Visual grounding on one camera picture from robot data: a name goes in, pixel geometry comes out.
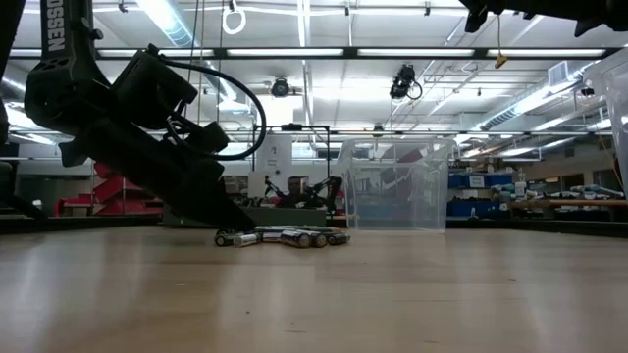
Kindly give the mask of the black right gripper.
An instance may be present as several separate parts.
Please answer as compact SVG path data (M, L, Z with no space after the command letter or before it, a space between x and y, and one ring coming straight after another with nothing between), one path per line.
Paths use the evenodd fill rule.
M465 23L467 33L476 32L484 24L495 4L493 0L459 0L459 2L468 11Z

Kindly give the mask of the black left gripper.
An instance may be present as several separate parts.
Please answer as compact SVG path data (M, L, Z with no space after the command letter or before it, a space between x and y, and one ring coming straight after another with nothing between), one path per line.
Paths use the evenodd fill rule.
M220 228L255 228L255 222L228 196L221 164L157 140L136 126L98 119L62 143L61 151L64 166L87 158L100 162L153 193L180 217Z

